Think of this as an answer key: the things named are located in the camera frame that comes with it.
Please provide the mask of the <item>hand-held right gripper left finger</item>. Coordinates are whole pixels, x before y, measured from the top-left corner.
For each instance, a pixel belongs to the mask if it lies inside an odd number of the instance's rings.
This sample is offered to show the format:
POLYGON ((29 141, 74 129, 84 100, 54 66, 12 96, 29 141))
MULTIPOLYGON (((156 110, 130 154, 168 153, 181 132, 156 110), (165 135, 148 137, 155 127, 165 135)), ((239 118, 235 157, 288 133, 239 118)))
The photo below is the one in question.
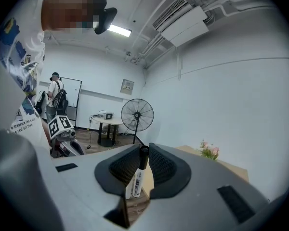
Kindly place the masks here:
POLYGON ((102 189, 124 197, 126 187, 140 165, 140 146, 131 145, 122 152, 97 164, 94 175, 102 189))

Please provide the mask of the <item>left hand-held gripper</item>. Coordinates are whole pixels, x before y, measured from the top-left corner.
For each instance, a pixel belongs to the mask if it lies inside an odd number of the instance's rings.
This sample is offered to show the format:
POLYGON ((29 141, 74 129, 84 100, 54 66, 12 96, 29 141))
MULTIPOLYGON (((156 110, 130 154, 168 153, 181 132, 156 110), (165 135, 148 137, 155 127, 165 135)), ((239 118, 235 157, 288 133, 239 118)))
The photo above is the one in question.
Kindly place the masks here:
POLYGON ((53 158, 85 155, 67 116, 58 115, 48 123, 53 158))

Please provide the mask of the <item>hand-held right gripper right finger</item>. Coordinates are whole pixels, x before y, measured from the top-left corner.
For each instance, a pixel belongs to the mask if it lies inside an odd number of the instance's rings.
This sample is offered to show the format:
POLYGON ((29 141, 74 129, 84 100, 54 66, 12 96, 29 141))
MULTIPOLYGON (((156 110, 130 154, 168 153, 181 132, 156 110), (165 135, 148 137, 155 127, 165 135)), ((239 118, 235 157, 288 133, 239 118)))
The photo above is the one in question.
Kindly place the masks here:
POLYGON ((151 200, 175 197, 191 180, 190 166, 154 143, 149 145, 149 166, 154 181, 154 188, 150 191, 151 200))

